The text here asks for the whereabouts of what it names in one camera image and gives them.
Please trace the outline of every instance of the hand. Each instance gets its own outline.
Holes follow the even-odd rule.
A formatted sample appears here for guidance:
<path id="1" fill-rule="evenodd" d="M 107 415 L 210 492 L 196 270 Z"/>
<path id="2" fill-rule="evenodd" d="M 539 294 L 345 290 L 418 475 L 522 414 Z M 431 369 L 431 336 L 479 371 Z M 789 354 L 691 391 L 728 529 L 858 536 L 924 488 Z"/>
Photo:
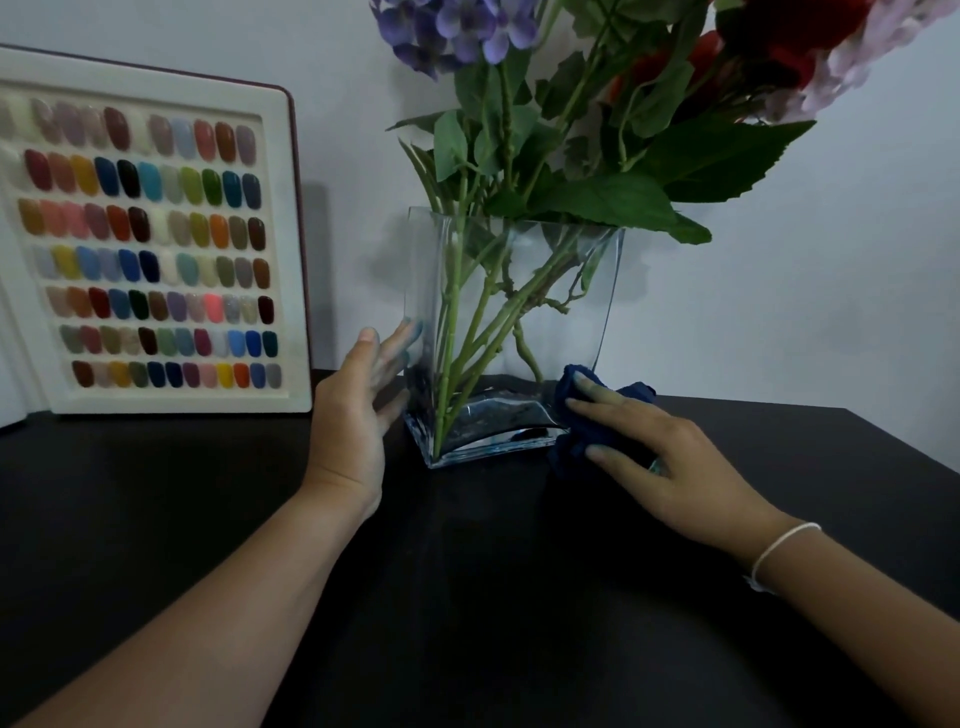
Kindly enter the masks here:
<path id="1" fill-rule="evenodd" d="M 579 415 L 646 445 L 664 470 L 655 475 L 615 449 L 592 446 L 587 457 L 654 518 L 693 541 L 727 551 L 748 569 L 766 547 L 801 521 L 771 505 L 689 420 L 576 377 L 593 402 L 567 400 Z"/>
<path id="2" fill-rule="evenodd" d="M 380 504 L 383 435 L 403 412 L 409 393 L 403 390 L 378 412 L 373 399 L 406 366 L 407 349 L 420 329 L 404 320 L 380 344 L 376 331 L 364 328 L 340 371 L 317 385 L 303 487 L 346 489 L 358 498 L 364 520 Z"/>

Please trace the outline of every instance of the green leaf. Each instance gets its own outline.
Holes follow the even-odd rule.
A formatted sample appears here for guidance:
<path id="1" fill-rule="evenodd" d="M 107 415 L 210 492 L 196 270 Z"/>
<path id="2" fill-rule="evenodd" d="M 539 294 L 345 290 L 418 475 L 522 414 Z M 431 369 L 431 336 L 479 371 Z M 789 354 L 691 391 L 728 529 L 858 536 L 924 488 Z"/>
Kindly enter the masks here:
<path id="1" fill-rule="evenodd" d="M 433 157 L 437 182 L 443 182 L 467 162 L 467 135 L 460 128 L 456 111 L 437 119 L 433 128 Z"/>
<path id="2" fill-rule="evenodd" d="M 748 192 L 814 122 L 762 126 L 699 116 L 655 137 L 642 169 L 674 202 L 725 202 Z"/>
<path id="3" fill-rule="evenodd" d="M 663 231 L 677 224 L 677 214 L 657 182 L 636 172 L 561 184 L 534 199 L 530 208 L 566 212 L 615 228 Z"/>

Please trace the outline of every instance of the white string bracelet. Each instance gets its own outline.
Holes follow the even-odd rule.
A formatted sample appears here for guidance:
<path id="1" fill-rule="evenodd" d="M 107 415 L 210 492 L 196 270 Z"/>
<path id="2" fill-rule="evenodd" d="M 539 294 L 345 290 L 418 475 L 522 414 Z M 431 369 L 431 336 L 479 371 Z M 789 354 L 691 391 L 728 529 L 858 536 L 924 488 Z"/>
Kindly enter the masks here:
<path id="1" fill-rule="evenodd" d="M 755 592 L 766 592 L 767 594 L 772 594 L 772 595 L 776 594 L 776 592 L 770 589 L 767 589 L 758 581 L 756 581 L 756 573 L 759 571 L 760 566 L 763 564 L 763 560 L 766 559 L 767 556 L 769 556 L 771 553 L 773 553 L 774 549 L 776 549 L 777 546 L 782 544 L 791 536 L 797 533 L 800 533 L 801 531 L 806 530 L 808 528 L 816 528 L 818 531 L 824 530 L 823 528 L 820 527 L 819 523 L 801 523 L 800 525 L 794 526 L 789 531 L 787 531 L 782 536 L 780 536 L 776 541 L 770 544 L 767 550 L 765 550 L 763 553 L 760 554 L 760 557 L 756 561 L 754 561 L 754 567 L 750 571 L 750 576 L 743 577 L 744 579 L 747 580 L 747 583 L 750 585 L 751 589 L 753 589 Z"/>

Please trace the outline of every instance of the white wall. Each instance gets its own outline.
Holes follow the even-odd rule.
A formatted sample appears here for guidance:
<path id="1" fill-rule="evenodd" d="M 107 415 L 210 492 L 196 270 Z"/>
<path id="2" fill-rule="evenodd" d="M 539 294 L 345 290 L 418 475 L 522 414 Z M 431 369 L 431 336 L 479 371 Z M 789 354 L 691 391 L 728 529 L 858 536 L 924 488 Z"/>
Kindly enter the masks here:
<path id="1" fill-rule="evenodd" d="M 960 470 L 958 31 L 882 61 L 755 192 L 698 211 L 712 244 L 633 235 L 600 374 L 848 407 Z M 289 88 L 316 364 L 399 318 L 396 232 L 422 196 L 383 130 L 452 92 L 399 66 L 365 0 L 5 0 L 0 41 Z"/>

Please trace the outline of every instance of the dark blue cloth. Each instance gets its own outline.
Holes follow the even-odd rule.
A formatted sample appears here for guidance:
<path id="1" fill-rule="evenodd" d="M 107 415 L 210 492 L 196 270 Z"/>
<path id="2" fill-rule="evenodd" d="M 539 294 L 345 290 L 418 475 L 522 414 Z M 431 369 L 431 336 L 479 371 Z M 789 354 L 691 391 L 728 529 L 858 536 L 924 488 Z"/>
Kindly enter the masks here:
<path id="1" fill-rule="evenodd" d="M 587 460 L 585 453 L 590 445 L 606 445 L 618 449 L 632 457 L 641 467 L 650 468 L 657 456 L 649 448 L 635 440 L 624 437 L 609 427 L 598 425 L 593 420 L 574 414 L 566 406 L 568 398 L 589 401 L 588 397 L 577 389 L 573 383 L 573 375 L 577 372 L 604 386 L 600 378 L 587 367 L 570 364 L 564 368 L 564 376 L 557 383 L 557 389 L 554 392 L 553 406 L 564 424 L 570 428 L 570 432 L 557 438 L 556 444 L 547 456 L 556 476 L 561 480 L 606 477 L 599 468 Z M 617 392 L 632 400 L 645 401 L 651 404 L 657 397 L 656 390 L 653 387 L 648 387 L 642 381 L 619 389 Z"/>

